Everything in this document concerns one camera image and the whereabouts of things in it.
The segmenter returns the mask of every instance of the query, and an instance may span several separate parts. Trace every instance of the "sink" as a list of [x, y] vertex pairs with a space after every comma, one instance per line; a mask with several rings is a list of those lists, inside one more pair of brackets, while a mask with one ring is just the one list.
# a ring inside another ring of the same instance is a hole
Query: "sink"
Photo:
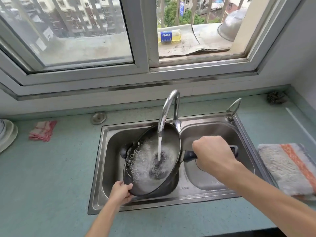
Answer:
[[[180, 138], [183, 150], [192, 150], [192, 142], [204, 135], [221, 135], [228, 144], [238, 146], [237, 159], [246, 168], [273, 184], [238, 116], [234, 116], [232, 123], [227, 122], [226, 116], [227, 113], [214, 113], [179, 118], [182, 122]], [[158, 120], [152, 120], [102, 127], [88, 206], [89, 215], [100, 212], [108, 200], [113, 184], [123, 180], [125, 160], [120, 155], [122, 147], [136, 141], [157, 122]], [[120, 211], [233, 197], [239, 195], [199, 169], [195, 161], [191, 161], [180, 165], [179, 175], [162, 196], [134, 197], [130, 203], [121, 206]]]

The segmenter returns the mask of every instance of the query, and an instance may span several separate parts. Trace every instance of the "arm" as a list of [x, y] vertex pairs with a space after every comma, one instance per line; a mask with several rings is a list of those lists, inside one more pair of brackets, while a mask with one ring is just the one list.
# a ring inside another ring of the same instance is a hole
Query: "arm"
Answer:
[[250, 172], [222, 137], [204, 136], [192, 147], [205, 171], [258, 208], [286, 236], [316, 236], [316, 211]]
[[130, 202], [133, 197], [128, 192], [132, 187], [133, 184], [126, 185], [122, 181], [115, 182], [109, 200], [100, 211], [85, 237], [107, 237], [109, 235], [115, 214], [119, 211], [120, 206]]

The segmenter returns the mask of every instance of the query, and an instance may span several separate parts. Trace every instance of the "double basin sink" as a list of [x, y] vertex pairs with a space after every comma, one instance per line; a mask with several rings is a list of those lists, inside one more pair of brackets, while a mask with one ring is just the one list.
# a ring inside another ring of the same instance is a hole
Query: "double basin sink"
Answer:
[[[229, 145], [238, 146], [237, 160], [252, 173], [273, 184], [239, 118], [234, 115], [229, 121], [225, 118], [227, 114], [229, 112], [179, 118], [182, 122], [180, 137], [183, 150], [192, 150], [193, 141], [204, 135], [220, 135]], [[144, 131], [155, 124], [157, 120], [102, 127], [88, 207], [89, 215], [100, 212], [108, 200], [113, 184], [118, 180], [123, 180], [125, 160], [120, 155], [121, 148], [135, 142]], [[130, 203], [121, 206], [120, 211], [233, 197], [239, 197], [239, 195], [199, 169], [195, 161], [191, 161], [181, 164], [175, 184], [166, 192], [166, 195], [155, 198], [134, 197]]]

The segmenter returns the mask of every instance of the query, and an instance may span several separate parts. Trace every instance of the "hand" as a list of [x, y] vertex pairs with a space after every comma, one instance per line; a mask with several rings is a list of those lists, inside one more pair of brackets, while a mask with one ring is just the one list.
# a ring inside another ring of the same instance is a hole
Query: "hand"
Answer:
[[203, 136], [193, 142], [192, 148], [197, 155], [198, 166], [222, 183], [228, 173], [242, 165], [221, 136]]
[[133, 196], [129, 193], [129, 190], [131, 190], [132, 187], [133, 184], [126, 185], [123, 181], [115, 182], [109, 196], [109, 202], [114, 203], [118, 208], [130, 202]]

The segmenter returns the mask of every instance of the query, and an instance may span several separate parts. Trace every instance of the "dishcloth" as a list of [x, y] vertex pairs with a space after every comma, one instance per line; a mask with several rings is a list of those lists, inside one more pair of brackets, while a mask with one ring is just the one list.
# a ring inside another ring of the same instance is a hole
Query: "dishcloth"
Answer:
[[281, 191], [316, 200], [316, 164], [302, 144], [260, 144], [258, 152]]
[[57, 121], [39, 121], [36, 127], [30, 132], [28, 138], [30, 140], [42, 140], [47, 142], [51, 139], [53, 129]]

